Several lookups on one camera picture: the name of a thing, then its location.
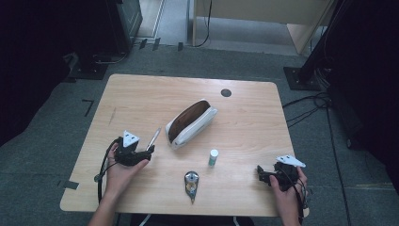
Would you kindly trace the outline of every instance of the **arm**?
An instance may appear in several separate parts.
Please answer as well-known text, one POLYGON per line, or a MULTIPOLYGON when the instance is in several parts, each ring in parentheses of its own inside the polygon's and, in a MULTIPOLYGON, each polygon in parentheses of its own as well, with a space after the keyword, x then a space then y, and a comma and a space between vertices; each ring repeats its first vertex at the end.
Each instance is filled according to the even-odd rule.
MULTIPOLYGON (((111 147, 108 155, 108 165, 111 166, 115 163, 115 150, 118 144, 111 147)), ((89 226, 92 225, 112 225, 115 210, 120 196, 127 189, 132 179, 138 172, 149 163, 148 160, 143 160, 133 167, 125 167, 121 164, 108 169, 106 172, 106 188, 100 205, 97 207, 96 212, 91 218, 89 226)))
MULTIPOLYGON (((305 176, 300 167, 297 167, 296 169, 298 171, 300 181, 302 181, 304 186, 306 186, 308 178, 305 176)), ((302 192, 300 192, 302 188, 300 181, 298 180, 295 186, 296 189, 299 191, 299 194, 301 195, 301 200, 303 200, 302 192)), ((279 189, 279 181, 276 179, 275 176, 270 176, 270 184, 276 197, 277 209, 279 212, 279 216, 282 220, 282 225, 300 225, 298 221, 298 203, 294 188, 290 187, 290 189, 288 189, 287 191, 281 191, 279 189)))

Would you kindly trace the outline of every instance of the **desk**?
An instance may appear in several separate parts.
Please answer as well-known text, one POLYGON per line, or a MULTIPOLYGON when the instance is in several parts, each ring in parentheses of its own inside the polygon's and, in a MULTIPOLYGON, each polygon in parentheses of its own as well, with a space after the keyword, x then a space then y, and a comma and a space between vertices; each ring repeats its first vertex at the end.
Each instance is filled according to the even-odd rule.
MULTIPOLYGON (((194 0, 193 45, 197 17, 208 17, 210 3, 194 0)), ((214 0, 211 17, 287 24, 297 52, 302 54, 316 29, 327 25, 333 5, 334 0, 214 0)))
POLYGON ((257 165, 273 171, 275 157, 294 154, 279 93, 273 83, 114 74, 88 130, 61 200, 65 211, 95 211, 98 173, 109 144, 126 129, 144 149, 155 132, 152 161, 131 183, 117 208, 122 213, 276 216, 271 187, 258 180, 257 165), (230 97, 220 91, 229 89, 230 97), (218 109, 213 122, 173 151, 165 125, 201 98, 218 109), (209 153, 219 150, 213 168, 209 153), (184 175, 199 174, 194 204, 184 191, 184 175))

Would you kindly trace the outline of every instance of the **open pouch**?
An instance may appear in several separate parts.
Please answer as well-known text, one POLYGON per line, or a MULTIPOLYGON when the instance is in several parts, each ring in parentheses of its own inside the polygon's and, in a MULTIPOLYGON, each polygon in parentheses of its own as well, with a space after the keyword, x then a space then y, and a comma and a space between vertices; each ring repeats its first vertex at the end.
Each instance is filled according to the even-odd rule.
POLYGON ((202 99, 189 106, 165 126, 167 138, 173 150, 183 147, 212 122, 217 109, 202 99))

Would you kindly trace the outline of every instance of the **wooden tabletop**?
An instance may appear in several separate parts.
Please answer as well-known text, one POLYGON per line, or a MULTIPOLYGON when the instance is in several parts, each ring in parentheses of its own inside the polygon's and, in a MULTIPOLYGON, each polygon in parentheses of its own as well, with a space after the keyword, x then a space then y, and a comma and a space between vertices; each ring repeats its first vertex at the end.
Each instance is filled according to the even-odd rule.
POLYGON ((104 90, 70 181, 61 200, 65 211, 95 211, 98 174, 105 150, 124 130, 145 149, 158 127, 151 162, 133 180, 118 206, 122 213, 220 216, 277 215, 271 187, 258 180, 257 165, 273 171, 276 157, 294 155, 277 87, 269 82, 114 74, 104 90), (221 95, 229 89, 230 97, 221 95), (165 125, 200 99, 218 109, 213 122, 177 151, 165 125), (212 149, 219 151, 213 168, 212 149), (184 175, 199 174, 194 204, 184 175))

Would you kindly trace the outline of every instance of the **round black hole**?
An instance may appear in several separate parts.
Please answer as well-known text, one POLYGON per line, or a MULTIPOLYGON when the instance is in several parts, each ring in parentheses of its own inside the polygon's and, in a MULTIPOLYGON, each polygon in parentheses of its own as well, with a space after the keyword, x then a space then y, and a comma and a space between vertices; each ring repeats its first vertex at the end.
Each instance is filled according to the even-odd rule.
POLYGON ((220 91, 220 93, 224 97, 230 97, 231 96, 231 91, 229 89, 223 89, 223 90, 220 91))

